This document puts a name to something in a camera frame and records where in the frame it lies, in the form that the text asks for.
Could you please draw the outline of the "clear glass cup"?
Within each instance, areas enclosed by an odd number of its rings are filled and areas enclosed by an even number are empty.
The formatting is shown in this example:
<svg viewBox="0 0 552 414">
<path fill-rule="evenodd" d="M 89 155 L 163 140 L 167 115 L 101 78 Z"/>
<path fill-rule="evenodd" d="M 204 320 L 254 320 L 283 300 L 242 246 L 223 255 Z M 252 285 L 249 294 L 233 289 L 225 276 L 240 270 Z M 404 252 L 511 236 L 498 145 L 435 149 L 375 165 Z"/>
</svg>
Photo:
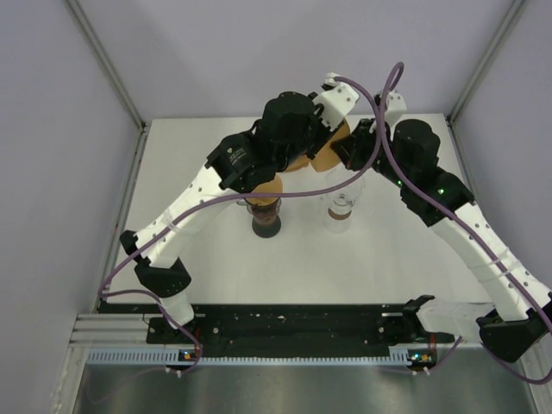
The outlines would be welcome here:
<svg viewBox="0 0 552 414">
<path fill-rule="evenodd" d="M 328 187 L 342 185 L 354 176 L 354 172 L 336 168 L 326 175 L 325 184 Z M 346 216 L 352 212 L 356 202 L 364 191 L 364 187 L 364 178 L 360 177 L 348 185 L 322 195 L 323 205 L 338 216 Z"/>
</svg>

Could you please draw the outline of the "brown paper coffee filter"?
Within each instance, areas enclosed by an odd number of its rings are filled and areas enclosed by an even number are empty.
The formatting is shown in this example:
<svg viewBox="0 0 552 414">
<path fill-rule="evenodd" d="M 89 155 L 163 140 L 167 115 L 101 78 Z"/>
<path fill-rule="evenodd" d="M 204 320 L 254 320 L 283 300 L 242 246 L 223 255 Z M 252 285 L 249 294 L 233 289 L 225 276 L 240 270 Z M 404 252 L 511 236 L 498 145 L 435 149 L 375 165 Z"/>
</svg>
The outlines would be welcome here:
<svg viewBox="0 0 552 414">
<path fill-rule="evenodd" d="M 280 176 L 276 175 L 273 180 L 260 184 L 252 190 L 253 197 L 247 198 L 247 201 L 255 206 L 268 206 L 279 199 L 283 192 L 283 182 Z"/>
</svg>

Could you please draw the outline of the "clear plastic coffee dripper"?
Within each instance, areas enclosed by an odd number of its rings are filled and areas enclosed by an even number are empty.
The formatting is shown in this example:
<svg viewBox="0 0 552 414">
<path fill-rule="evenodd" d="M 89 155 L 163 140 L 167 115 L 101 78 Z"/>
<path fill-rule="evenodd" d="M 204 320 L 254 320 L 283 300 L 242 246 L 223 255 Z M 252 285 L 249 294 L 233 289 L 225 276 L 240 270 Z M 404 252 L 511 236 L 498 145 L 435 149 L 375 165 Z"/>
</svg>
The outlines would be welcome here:
<svg viewBox="0 0 552 414">
<path fill-rule="evenodd" d="M 281 198 L 243 198 L 236 202 L 245 207 L 253 216 L 277 216 L 281 206 Z"/>
</svg>

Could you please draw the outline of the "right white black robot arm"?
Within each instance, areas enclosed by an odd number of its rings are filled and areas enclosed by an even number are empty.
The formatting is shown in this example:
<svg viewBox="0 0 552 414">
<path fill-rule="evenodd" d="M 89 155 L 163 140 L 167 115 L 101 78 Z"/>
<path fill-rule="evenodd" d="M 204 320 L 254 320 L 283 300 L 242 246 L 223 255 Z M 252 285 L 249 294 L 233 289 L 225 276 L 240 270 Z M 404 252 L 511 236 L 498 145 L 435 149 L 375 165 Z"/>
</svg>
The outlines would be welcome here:
<svg viewBox="0 0 552 414">
<path fill-rule="evenodd" d="M 499 239 L 473 193 L 438 165 L 441 140 L 421 120 L 406 119 L 386 131 L 396 165 L 419 191 L 451 212 L 446 216 L 404 184 L 383 149 L 375 172 L 400 189 L 401 201 L 461 258 L 490 300 L 474 304 L 423 295 L 406 303 L 402 328 L 415 341 L 431 333 L 481 342 L 504 362 L 517 361 L 549 330 L 541 316 L 551 314 L 551 290 L 538 281 Z"/>
</svg>

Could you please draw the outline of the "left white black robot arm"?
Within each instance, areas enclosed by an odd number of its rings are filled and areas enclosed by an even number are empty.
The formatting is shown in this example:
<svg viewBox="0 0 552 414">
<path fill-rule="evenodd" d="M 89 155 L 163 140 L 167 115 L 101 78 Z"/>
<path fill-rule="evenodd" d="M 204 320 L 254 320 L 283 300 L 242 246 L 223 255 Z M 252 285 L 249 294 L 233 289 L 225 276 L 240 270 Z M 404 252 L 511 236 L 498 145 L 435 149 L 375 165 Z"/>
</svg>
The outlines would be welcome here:
<svg viewBox="0 0 552 414">
<path fill-rule="evenodd" d="M 166 332 L 177 342 L 195 334 L 186 289 L 191 276 L 179 258 L 186 242 L 226 208 L 231 196 L 250 193 L 293 161 L 313 154 L 326 129 L 326 106 L 314 95 L 288 91 L 268 101 L 260 119 L 223 138 L 195 179 L 147 227 L 125 230 L 120 243 L 135 261 L 141 285 L 169 315 Z"/>
</svg>

